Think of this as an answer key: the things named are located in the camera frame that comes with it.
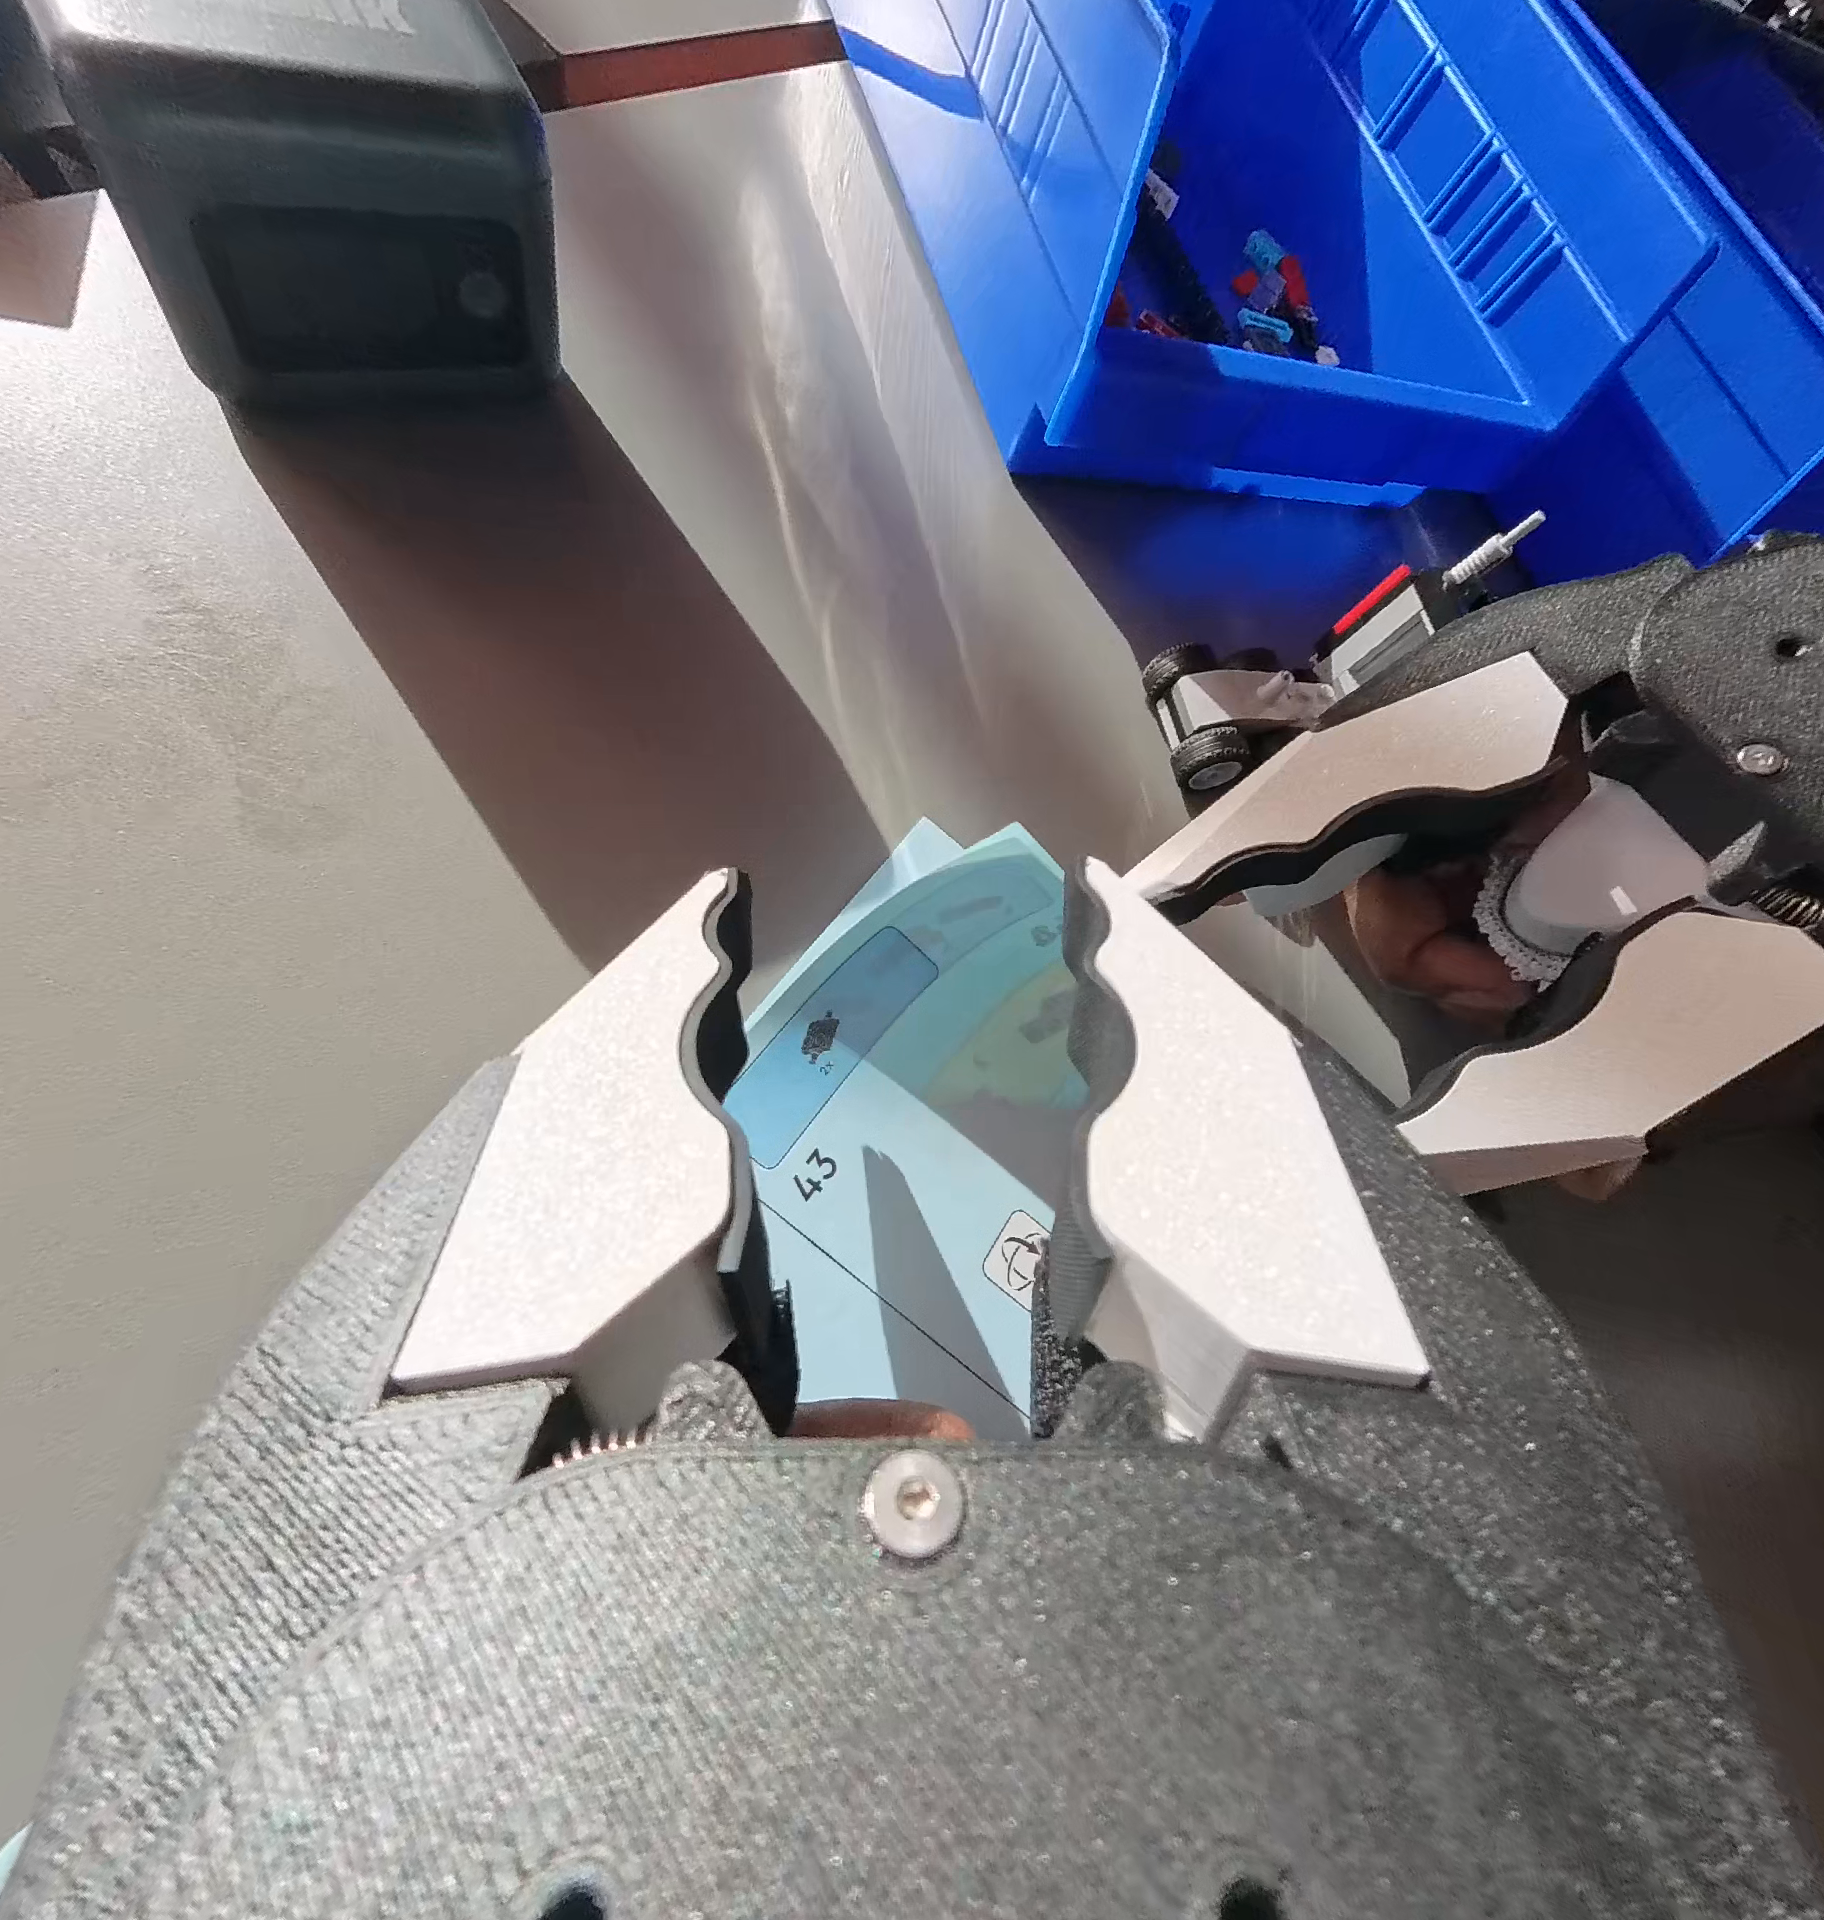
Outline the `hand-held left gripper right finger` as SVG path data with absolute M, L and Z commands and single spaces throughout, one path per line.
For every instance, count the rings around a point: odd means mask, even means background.
M 1086 1083 L 1057 1202 L 1057 1342 L 1224 1438 L 1266 1375 L 1421 1391 L 1430 1359 L 1292 1028 L 1105 860 L 1070 873 L 1070 1062 Z

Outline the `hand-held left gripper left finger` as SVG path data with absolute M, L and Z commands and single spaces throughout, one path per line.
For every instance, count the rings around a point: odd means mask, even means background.
M 517 1046 L 393 1391 L 570 1380 L 615 1432 L 724 1358 L 771 1413 L 771 1255 L 724 1108 L 749 966 L 753 883 L 705 873 Z

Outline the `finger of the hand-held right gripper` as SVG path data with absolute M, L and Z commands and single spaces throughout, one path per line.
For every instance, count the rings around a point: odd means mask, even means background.
M 1700 851 L 1641 790 L 1674 746 L 1629 678 L 1571 694 L 1517 655 L 1305 732 L 1131 889 L 1188 924 L 1228 900 L 1282 918 L 1381 874 L 1493 961 L 1571 961 L 1700 910 Z
M 1455 1194 L 1644 1159 L 1661 1131 L 1824 1031 L 1824 947 L 1674 905 L 1583 951 L 1533 1025 L 1434 1073 L 1397 1131 Z

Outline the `red black toy brick truck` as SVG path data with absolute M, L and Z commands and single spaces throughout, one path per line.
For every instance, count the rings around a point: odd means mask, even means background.
M 1318 726 L 1341 697 L 1417 655 L 1437 630 L 1484 608 L 1484 579 L 1511 565 L 1546 511 L 1482 542 L 1442 569 L 1392 569 L 1318 636 L 1307 667 L 1269 649 L 1214 655 L 1202 643 L 1164 649 L 1138 680 L 1167 746 L 1188 816 L 1209 810 L 1262 761 Z

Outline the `light blue instruction booklet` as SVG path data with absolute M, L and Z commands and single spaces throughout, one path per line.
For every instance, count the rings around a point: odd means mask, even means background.
M 1086 1086 L 1063 874 L 1022 828 L 919 826 L 745 1017 L 724 1096 L 771 1255 L 771 1413 L 687 1362 L 636 1429 L 570 1380 L 399 1396 L 390 1365 L 508 1086 L 477 1069 L 276 1298 L 191 1429 L 65 1705 L 0 1918 L 164 1914 L 149 1892 L 303 1660 L 533 1483 L 782 1445 L 838 1403 L 1034 1413 L 1034 1275 Z

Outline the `blue plastic bin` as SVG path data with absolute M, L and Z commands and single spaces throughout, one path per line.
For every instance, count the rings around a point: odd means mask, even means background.
M 838 4 L 1010 472 L 1484 492 L 1707 267 L 1565 4 Z M 1102 330 L 1153 147 L 1224 152 L 1344 367 Z
M 1581 4 L 1713 257 L 1497 505 L 1540 584 L 1824 536 L 1824 59 L 1722 4 Z

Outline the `grey desk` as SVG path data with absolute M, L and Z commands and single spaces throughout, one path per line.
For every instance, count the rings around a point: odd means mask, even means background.
M 833 10 L 515 14 L 556 383 L 228 407 L 109 192 L 69 331 L 0 331 L 0 895 L 90 855 L 11 966 L 36 1064 L 146 1041 L 186 1197 L 244 1114 L 233 1191 L 100 1282 L 109 1351 L 164 1279 L 262 1332 L 705 873 L 742 996 L 915 816 L 1022 823 L 1063 913 L 1190 826 Z M 1225 973 L 1427 1388 L 1266 1375 L 1182 1441 L 1111 1362 L 1042 1438 L 791 1416 L 517 1487 L 303 1660 L 142 1918 L 1824 1918 L 1635 1438 L 1283 960 Z

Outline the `person's right hand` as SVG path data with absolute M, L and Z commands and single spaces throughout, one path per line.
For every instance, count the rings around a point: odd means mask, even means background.
M 1372 980 L 1482 1038 L 1514 1028 L 1546 990 L 1514 977 L 1477 924 L 1488 873 L 1491 857 L 1462 857 L 1423 873 L 1381 867 L 1341 897 Z

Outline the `pile of loose toy bricks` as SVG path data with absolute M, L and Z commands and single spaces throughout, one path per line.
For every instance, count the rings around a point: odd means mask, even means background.
M 1336 369 L 1301 253 L 1262 218 L 1246 173 L 1224 152 L 1190 158 L 1163 136 L 1138 184 L 1124 261 L 1102 330 Z

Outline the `dark grey cube power station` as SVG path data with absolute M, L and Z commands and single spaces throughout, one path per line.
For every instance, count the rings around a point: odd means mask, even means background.
M 84 155 L 217 402 L 559 380 L 540 107 L 479 4 L 30 4 Z

